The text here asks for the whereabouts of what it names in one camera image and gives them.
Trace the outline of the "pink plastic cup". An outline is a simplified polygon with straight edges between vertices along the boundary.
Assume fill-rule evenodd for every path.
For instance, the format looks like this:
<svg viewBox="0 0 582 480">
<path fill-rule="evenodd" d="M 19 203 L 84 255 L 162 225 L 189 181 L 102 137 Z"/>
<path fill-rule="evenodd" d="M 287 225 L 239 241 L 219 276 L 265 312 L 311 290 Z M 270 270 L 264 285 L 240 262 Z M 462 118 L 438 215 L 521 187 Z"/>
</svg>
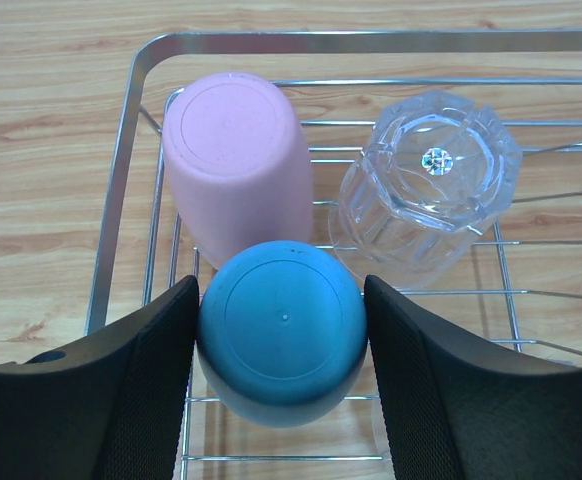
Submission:
<svg viewBox="0 0 582 480">
<path fill-rule="evenodd" d="M 309 241 L 308 144 L 270 81 L 224 72 L 192 82 L 167 108 L 161 143 L 178 213 L 213 268 L 259 243 Z"/>
</svg>

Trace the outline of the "blue plastic cup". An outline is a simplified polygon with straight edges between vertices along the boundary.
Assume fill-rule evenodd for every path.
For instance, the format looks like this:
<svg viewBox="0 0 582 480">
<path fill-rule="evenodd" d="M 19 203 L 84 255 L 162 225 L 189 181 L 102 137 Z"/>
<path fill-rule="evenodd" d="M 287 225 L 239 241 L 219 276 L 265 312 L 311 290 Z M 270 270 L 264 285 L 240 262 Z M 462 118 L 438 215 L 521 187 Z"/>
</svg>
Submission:
<svg viewBox="0 0 582 480">
<path fill-rule="evenodd" d="M 305 425 L 333 410 L 361 370 L 362 294 L 325 251 L 262 243 L 209 283 L 196 343 L 207 383 L 230 410 L 267 427 Z"/>
</svg>

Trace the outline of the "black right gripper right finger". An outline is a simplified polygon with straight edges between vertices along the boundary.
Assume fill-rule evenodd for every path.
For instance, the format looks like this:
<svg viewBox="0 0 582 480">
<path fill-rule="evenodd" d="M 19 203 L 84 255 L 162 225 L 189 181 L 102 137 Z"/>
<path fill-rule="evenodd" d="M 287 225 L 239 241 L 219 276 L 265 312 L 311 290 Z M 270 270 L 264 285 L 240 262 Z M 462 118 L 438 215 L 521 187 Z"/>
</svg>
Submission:
<svg viewBox="0 0 582 480">
<path fill-rule="evenodd" d="M 364 303 L 398 479 L 582 479 L 582 368 L 515 352 L 368 276 Z"/>
</svg>

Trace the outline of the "clear glass cup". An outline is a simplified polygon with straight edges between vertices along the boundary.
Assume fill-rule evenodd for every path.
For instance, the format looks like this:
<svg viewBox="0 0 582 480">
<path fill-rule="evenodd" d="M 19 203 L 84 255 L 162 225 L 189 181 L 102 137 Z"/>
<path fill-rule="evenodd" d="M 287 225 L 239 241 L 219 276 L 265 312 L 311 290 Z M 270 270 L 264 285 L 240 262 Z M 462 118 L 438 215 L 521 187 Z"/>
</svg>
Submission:
<svg viewBox="0 0 582 480">
<path fill-rule="evenodd" d="M 332 251 L 360 279 L 419 289 L 511 206 L 522 159 L 488 105 L 443 91 L 390 105 L 331 206 Z"/>
</svg>

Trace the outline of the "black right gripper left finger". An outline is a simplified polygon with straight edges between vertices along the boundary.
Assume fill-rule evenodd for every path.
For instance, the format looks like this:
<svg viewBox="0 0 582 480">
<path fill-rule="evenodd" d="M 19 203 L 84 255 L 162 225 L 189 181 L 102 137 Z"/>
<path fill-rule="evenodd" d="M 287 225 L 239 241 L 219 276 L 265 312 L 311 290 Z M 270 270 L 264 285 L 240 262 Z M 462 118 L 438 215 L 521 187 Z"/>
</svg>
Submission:
<svg viewBox="0 0 582 480">
<path fill-rule="evenodd" d="M 0 365 L 0 479 L 169 479 L 192 366 L 199 287 L 24 363 Z"/>
</svg>

